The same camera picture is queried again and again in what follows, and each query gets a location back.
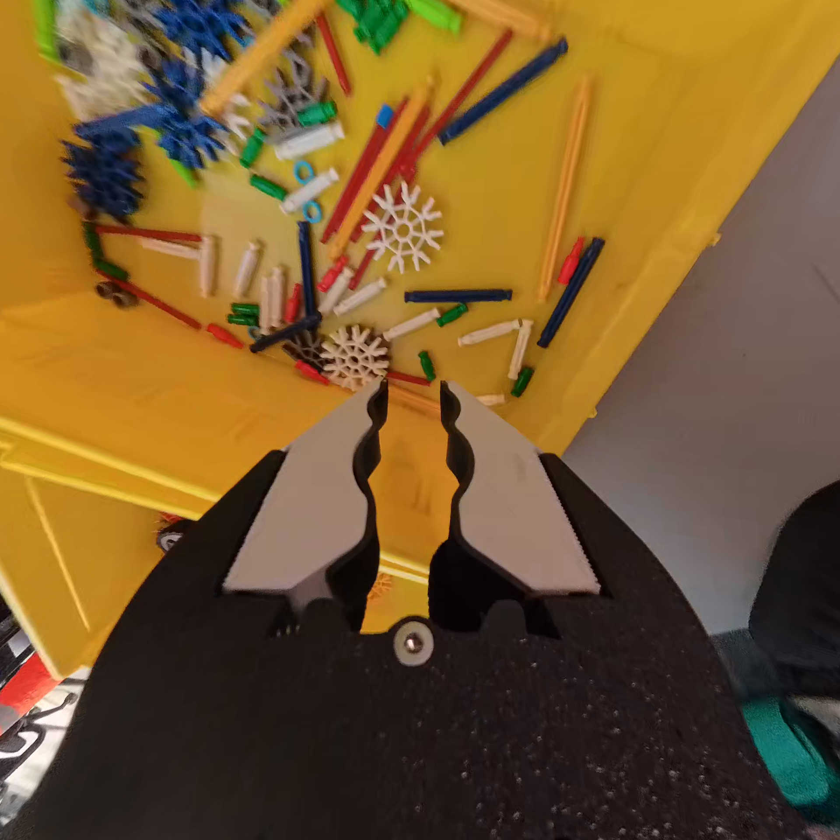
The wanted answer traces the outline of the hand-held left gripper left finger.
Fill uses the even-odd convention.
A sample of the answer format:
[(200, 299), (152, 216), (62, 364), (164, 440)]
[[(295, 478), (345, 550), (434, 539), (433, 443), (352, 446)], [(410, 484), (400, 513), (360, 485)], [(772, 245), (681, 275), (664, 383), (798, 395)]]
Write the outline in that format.
[(225, 593), (278, 595), (292, 625), (330, 601), (361, 630), (381, 556), (370, 477), (387, 410), (387, 384), (374, 380), (282, 450)]

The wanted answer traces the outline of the pile of colourful toy pieces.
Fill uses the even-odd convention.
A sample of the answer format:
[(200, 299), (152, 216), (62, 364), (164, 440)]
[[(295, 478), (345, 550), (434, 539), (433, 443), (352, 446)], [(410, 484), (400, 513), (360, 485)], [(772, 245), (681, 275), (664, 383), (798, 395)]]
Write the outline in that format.
[[(314, 314), (290, 327), (266, 328), (270, 336), (257, 337), (257, 346), (290, 339), (309, 322), (342, 317), (385, 288), (383, 280), (371, 281), (360, 290), (359, 280), (372, 261), (388, 258), (387, 269), (403, 273), (407, 266), (420, 270), (429, 264), (429, 249), (439, 249), (443, 230), (441, 214), (434, 199), (423, 199), (415, 181), (416, 163), (428, 145), (437, 140), (445, 145), (457, 139), (516, 93), (536, 80), (569, 50), (566, 37), (555, 37), (552, 27), (529, 19), (523, 10), (506, 8), (496, 2), (459, 2), (464, 9), (488, 14), (511, 26), (505, 30), (478, 67), (472, 72), (439, 119), (422, 133), (429, 112), (431, 92), (407, 97), (397, 108), (387, 103), (378, 112), (369, 142), (357, 165), (344, 184), (333, 213), (322, 230), (321, 243), (331, 248), (332, 267), (319, 286), (322, 301), (312, 302), (314, 286), (305, 280), (300, 289), (306, 309)], [(276, 99), (276, 111), (265, 105), (265, 119), (253, 125), (241, 149), (241, 164), (249, 168), (263, 147), (275, 145), (278, 159), (290, 159), (296, 165), (299, 188), (286, 194), (273, 182), (251, 178), (264, 192), (282, 199), (284, 213), (300, 214), (307, 224), (320, 224), (318, 196), (339, 180), (330, 169), (315, 176), (305, 157), (344, 138), (342, 123), (335, 116), (333, 101), (323, 98), (324, 88), (312, 88), (312, 68), (292, 44), (305, 40), (314, 19), (329, 2), (297, 2), (293, 12), (281, 13), (257, 38), (254, 46), (244, 48), (229, 70), (221, 45), (218, 51), (219, 73), (212, 75), (206, 50), (227, 28), (236, 28), (240, 20), (228, 15), (226, 3), (201, 5), (167, 2), (159, 12), (160, 25), (171, 41), (182, 42), (182, 53), (198, 51), (192, 61), (164, 56), (158, 71), (145, 85), (152, 99), (136, 108), (90, 118), (74, 127), (78, 143), (65, 143), (64, 162), (81, 202), (94, 214), (106, 214), (126, 222), (137, 210), (140, 195), (134, 189), (139, 180), (134, 147), (135, 132), (146, 128), (156, 132), (160, 147), (184, 174), (214, 160), (224, 145), (220, 133), (228, 129), (222, 116), (228, 108), (248, 105), (240, 90), (227, 92), (227, 101), (219, 115), (208, 116), (199, 104), (201, 93), (211, 86), (222, 88), (238, 70), (246, 67), (254, 76), (256, 54), (272, 49), (272, 59), (287, 59), (287, 74), (275, 70), (267, 87)]]

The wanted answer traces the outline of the teal fabric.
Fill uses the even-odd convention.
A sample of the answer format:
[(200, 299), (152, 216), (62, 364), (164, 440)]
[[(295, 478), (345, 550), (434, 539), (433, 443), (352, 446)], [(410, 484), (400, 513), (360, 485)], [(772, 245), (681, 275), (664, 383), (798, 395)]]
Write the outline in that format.
[(788, 700), (749, 700), (741, 712), (785, 800), (810, 822), (838, 829), (838, 740)]

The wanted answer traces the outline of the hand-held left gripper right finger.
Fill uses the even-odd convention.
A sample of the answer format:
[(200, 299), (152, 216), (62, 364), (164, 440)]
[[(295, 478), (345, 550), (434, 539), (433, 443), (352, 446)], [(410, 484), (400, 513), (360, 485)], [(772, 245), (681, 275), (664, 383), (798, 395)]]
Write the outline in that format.
[(446, 464), (457, 480), (448, 536), (428, 577), (428, 613), (449, 632), (478, 632), (512, 602), (528, 632), (557, 632), (549, 601), (599, 595), (599, 582), (545, 454), (478, 398), (440, 386)]

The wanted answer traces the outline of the pile of wheels and connectors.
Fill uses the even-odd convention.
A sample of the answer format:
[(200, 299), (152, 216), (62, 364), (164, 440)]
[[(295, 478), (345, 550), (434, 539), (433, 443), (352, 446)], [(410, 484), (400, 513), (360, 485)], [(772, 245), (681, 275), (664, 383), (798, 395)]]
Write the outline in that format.
[(155, 525), (155, 544), (166, 554), (191, 529), (196, 520), (161, 512)]

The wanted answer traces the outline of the yellow plastic crate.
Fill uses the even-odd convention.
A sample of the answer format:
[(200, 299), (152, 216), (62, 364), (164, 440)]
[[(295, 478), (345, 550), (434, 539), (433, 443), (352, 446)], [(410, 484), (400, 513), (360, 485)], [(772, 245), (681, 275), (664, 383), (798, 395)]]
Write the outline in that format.
[(161, 512), (200, 517), (245, 466), (178, 437), (2, 426), (2, 594), (56, 677), (90, 666), (161, 553)]
[[(524, 362), (535, 375), (498, 412), (560, 455), (838, 56), (838, 2), (579, 2), (559, 8), (556, 25), (566, 57), (421, 157), (416, 181), (444, 231), (430, 264), (401, 275), (387, 257), (373, 262), (364, 284), (384, 277), (386, 289), (323, 327), (388, 329), (424, 309), (404, 302), (408, 289), (512, 289), (507, 303), (399, 339), (392, 358), (420, 375), (426, 350), (439, 377), (509, 393), (516, 336), (471, 348), (457, 337), (532, 320)], [(298, 219), (231, 157), (192, 189), (145, 138), (137, 227), (207, 231), (215, 292), (201, 296), (195, 261), (105, 235), (107, 259), (202, 329), (146, 302), (102, 300), (60, 163), (70, 111), (33, 31), (25, 2), (2, 2), (2, 426), (236, 448), (245, 466), (226, 491), (348, 395), (301, 375), (281, 349), (237, 350), (206, 330), (248, 341), (225, 319), (252, 242), (245, 300), (259, 300), (276, 268), (280, 300), (291, 294)]]

